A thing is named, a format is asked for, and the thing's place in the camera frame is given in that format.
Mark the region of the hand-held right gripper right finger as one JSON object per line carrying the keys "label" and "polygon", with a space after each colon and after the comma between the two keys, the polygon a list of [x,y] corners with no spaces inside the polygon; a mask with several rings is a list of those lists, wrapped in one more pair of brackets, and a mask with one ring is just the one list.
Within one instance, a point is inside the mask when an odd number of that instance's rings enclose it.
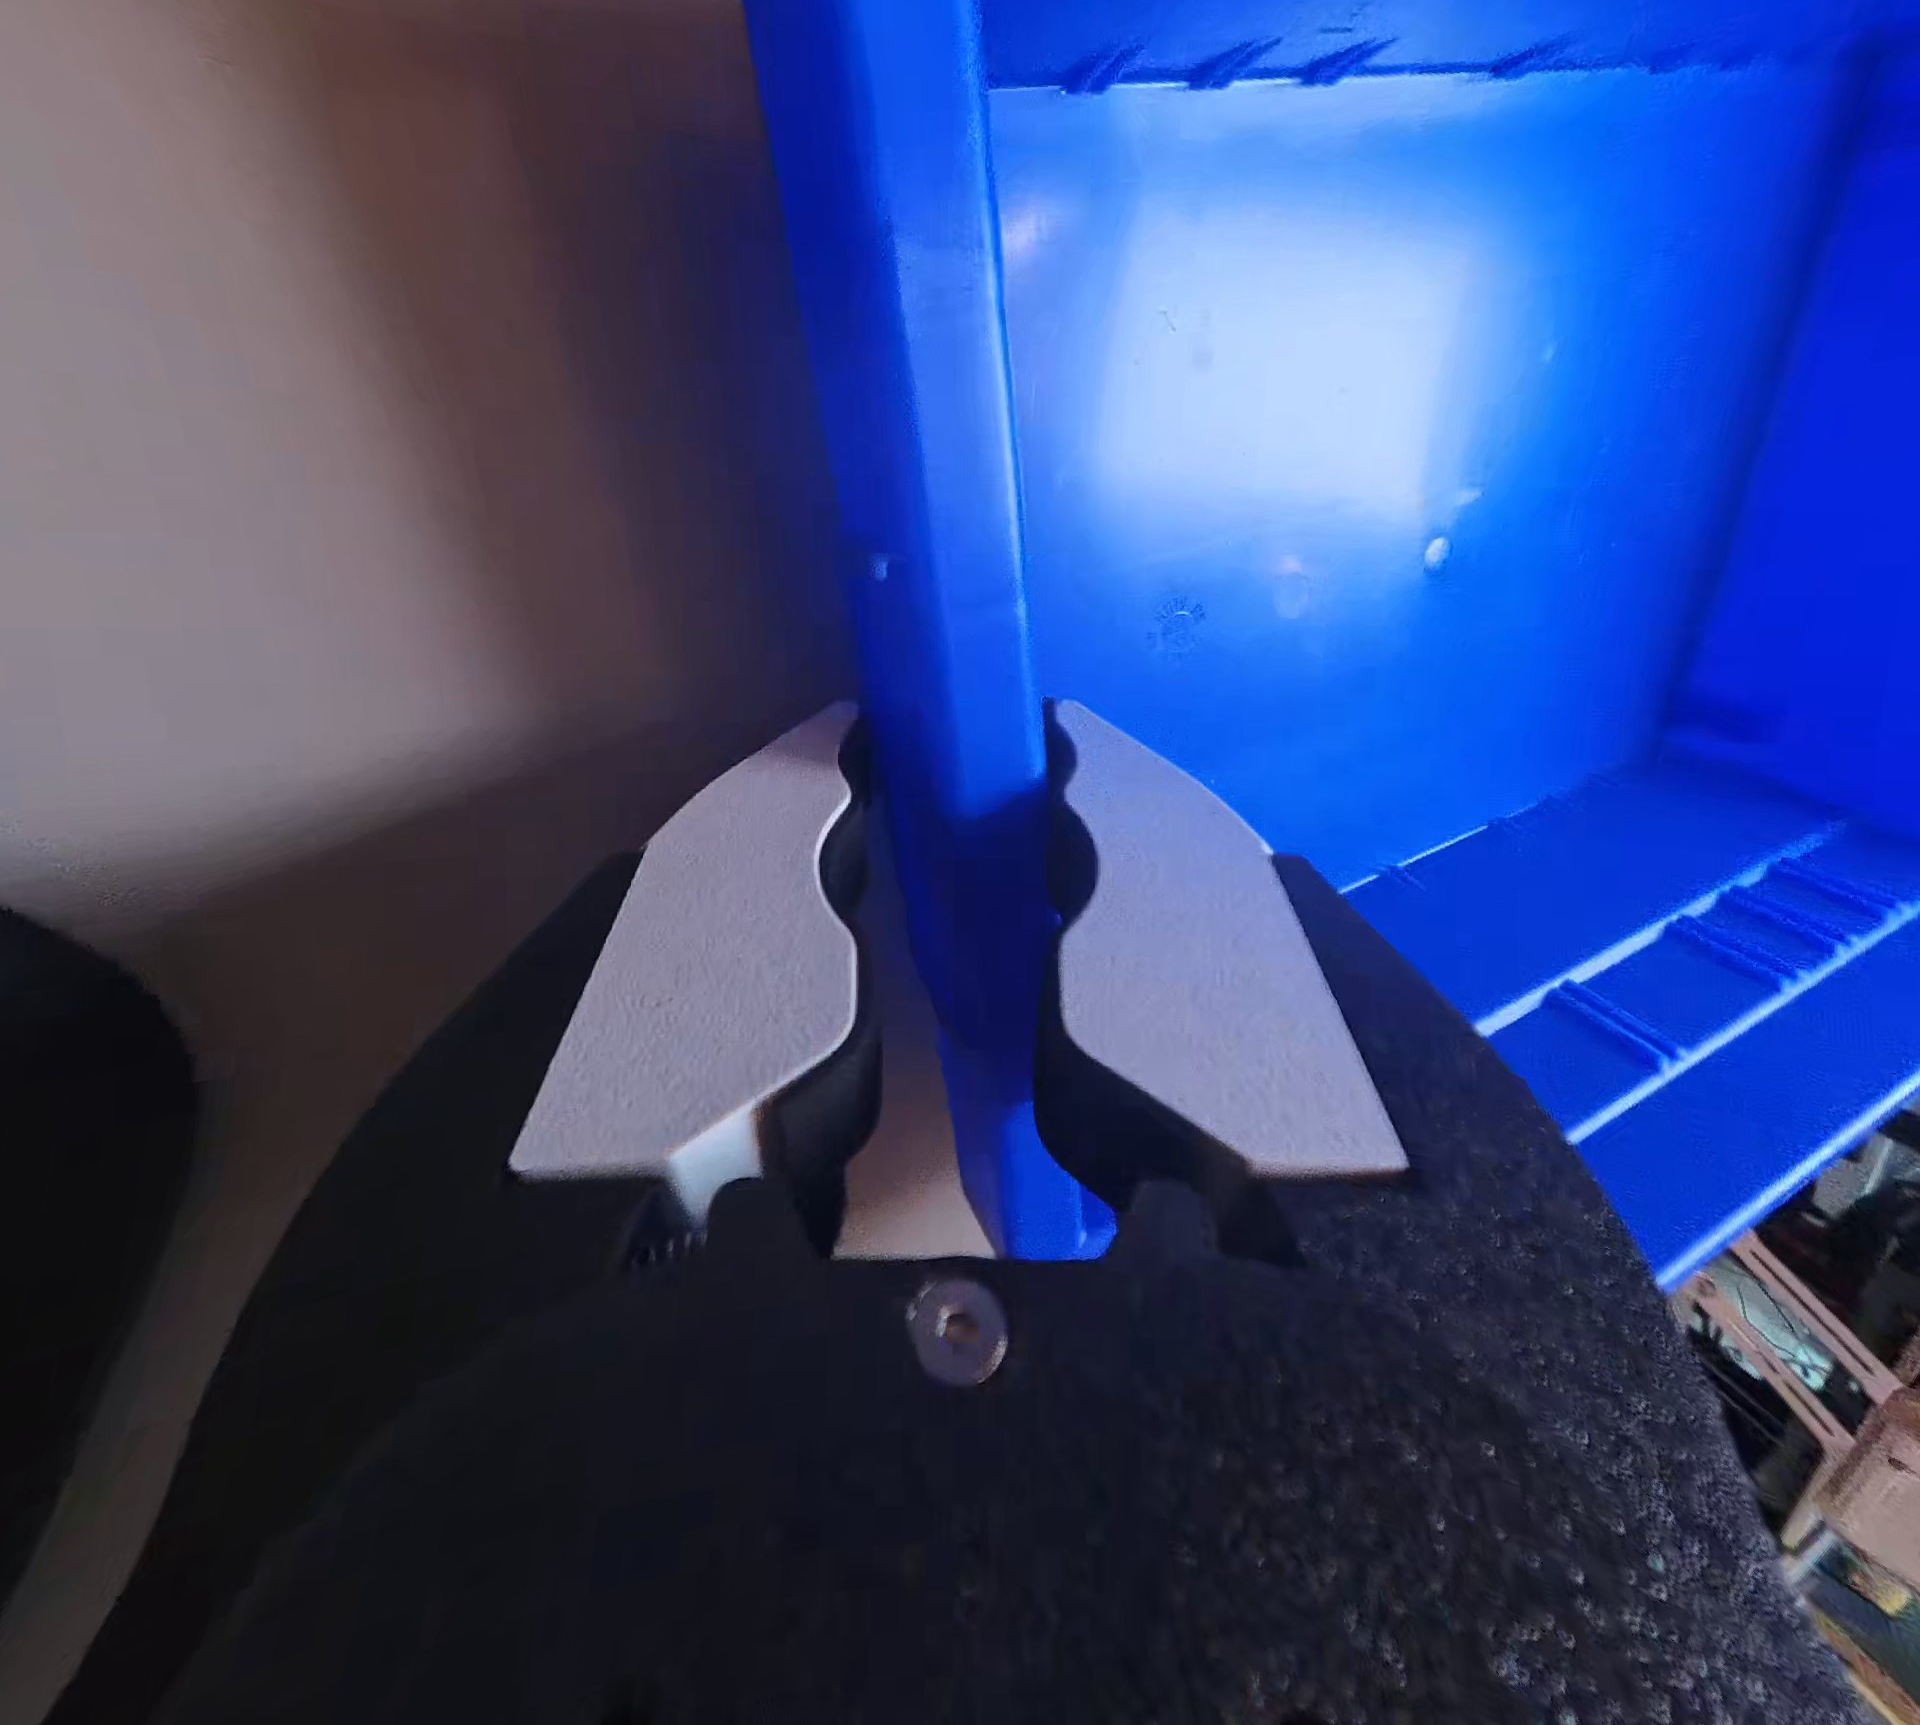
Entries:
{"label": "hand-held right gripper right finger", "polygon": [[1042,1141],[1087,1189],[1372,1183],[1410,1162],[1274,853],[1079,700],[1047,704]]}

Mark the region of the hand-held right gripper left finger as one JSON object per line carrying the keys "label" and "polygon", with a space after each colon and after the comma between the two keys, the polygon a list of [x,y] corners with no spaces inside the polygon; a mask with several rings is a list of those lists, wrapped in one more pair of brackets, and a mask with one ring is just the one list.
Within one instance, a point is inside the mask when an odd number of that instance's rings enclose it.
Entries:
{"label": "hand-held right gripper left finger", "polygon": [[867,753],[833,702],[643,849],[510,1152],[518,1180],[838,1194],[879,1116]]}

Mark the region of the blue plastic bin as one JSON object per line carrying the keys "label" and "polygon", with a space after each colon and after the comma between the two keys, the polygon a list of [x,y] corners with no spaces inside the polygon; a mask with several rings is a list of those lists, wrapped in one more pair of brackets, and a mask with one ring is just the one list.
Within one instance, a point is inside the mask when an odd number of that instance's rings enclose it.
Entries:
{"label": "blue plastic bin", "polygon": [[1047,1159],[1045,704],[1304,856],[1675,1288],[1917,1095],[1919,0],[742,0],[908,940]]}

